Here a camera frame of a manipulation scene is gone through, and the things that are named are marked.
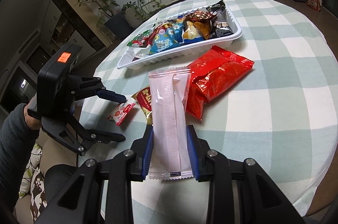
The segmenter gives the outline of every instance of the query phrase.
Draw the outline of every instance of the white plastic tray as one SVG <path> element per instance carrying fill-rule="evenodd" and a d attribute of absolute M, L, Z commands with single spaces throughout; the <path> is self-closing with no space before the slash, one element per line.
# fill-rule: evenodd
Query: white plastic tray
<path fill-rule="evenodd" d="M 190 11 L 196 10 L 198 8 L 205 7 L 205 5 L 201 5 L 199 7 L 195 7 L 194 9 L 191 9 Z M 229 35 L 229 36 L 224 36 L 224 37 L 219 37 L 219 38 L 214 38 L 214 39 L 209 39 L 193 44 L 188 44 L 184 46 L 180 46 L 177 48 L 169 49 L 166 51 L 162 51 L 159 53 L 155 53 L 149 56 L 146 56 L 144 58 L 138 59 L 133 61 L 134 59 L 134 49 L 127 47 L 126 52 L 121 56 L 119 62 L 117 63 L 117 68 L 130 68 L 130 69 L 138 69 L 144 65 L 149 65 L 151 63 L 159 62 L 162 60 L 166 60 L 169 58 L 174 58 L 177 56 L 182 56 L 182 55 L 188 55 L 188 54 L 193 54 L 193 53 L 198 53 L 198 52 L 203 52 L 209 50 L 213 45 L 218 45 L 223 48 L 229 46 L 233 40 L 240 38 L 243 34 L 242 27 L 239 25 L 236 17 L 234 17 L 233 13 L 231 10 L 228 8 L 227 5 L 225 5 L 226 9 L 226 21 L 228 22 L 230 28 L 234 32 L 234 34 Z M 165 19 L 171 19 L 171 18 L 176 18 L 178 15 L 187 13 L 189 11 L 185 11 L 182 13 L 178 13 L 176 15 L 170 15 L 169 17 L 164 18 Z"/>

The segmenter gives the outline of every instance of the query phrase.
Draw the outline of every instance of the small red and white packet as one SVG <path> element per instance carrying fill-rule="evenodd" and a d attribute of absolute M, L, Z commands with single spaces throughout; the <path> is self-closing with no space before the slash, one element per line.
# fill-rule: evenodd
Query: small red and white packet
<path fill-rule="evenodd" d="M 135 106 L 135 103 L 121 103 L 110 114 L 108 120 L 114 120 L 117 126 L 120 126 L 126 118 L 128 112 Z"/>

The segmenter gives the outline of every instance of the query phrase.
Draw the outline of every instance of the checkered tablecloth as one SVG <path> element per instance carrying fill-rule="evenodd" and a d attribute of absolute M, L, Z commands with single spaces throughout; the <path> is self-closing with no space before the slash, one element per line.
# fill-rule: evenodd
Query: checkered tablecloth
<path fill-rule="evenodd" d="M 187 0 L 160 11 L 134 32 L 180 12 L 219 0 Z M 203 121 L 187 115 L 200 138 L 227 158 L 254 158 L 303 216 L 337 145 L 338 65 L 322 33 L 301 13 L 272 0 L 224 0 L 243 28 L 229 50 L 254 60 L 234 88 L 204 108 Z M 148 71 L 182 66 L 199 55 L 176 57 L 138 70 L 116 69 L 127 38 L 96 69 L 109 90 L 130 97 L 149 84 Z M 146 118 L 136 108 L 120 127 L 107 120 L 116 104 L 86 99 L 85 128 L 120 132 L 126 141 L 97 144 L 82 158 L 105 160 L 141 138 Z M 194 179 L 132 183 L 135 223 L 204 223 L 208 183 Z"/>

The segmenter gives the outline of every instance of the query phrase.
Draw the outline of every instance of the sofa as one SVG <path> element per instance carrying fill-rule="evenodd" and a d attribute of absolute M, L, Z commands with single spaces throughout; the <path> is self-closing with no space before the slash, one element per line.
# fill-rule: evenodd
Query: sofa
<path fill-rule="evenodd" d="M 37 143 L 42 148 L 40 169 L 45 176 L 47 170 L 57 164 L 76 165 L 76 154 L 50 138 L 40 130 Z M 28 193 L 24 198 L 18 199 L 15 206 L 15 216 L 20 224 L 33 224 L 30 213 L 31 195 Z"/>

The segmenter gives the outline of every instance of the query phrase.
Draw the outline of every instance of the person's hand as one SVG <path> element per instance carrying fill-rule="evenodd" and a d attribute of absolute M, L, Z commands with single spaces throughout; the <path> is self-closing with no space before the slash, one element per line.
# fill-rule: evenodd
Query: person's hand
<path fill-rule="evenodd" d="M 31 130 L 39 130 L 42 127 L 41 124 L 41 120 L 35 119 L 31 116 L 28 115 L 27 113 L 27 109 L 30 106 L 30 104 L 32 103 L 33 100 L 36 100 L 36 95 L 31 99 L 31 101 L 24 107 L 23 109 L 23 115 L 25 117 L 25 121 L 27 126 L 31 129 Z"/>

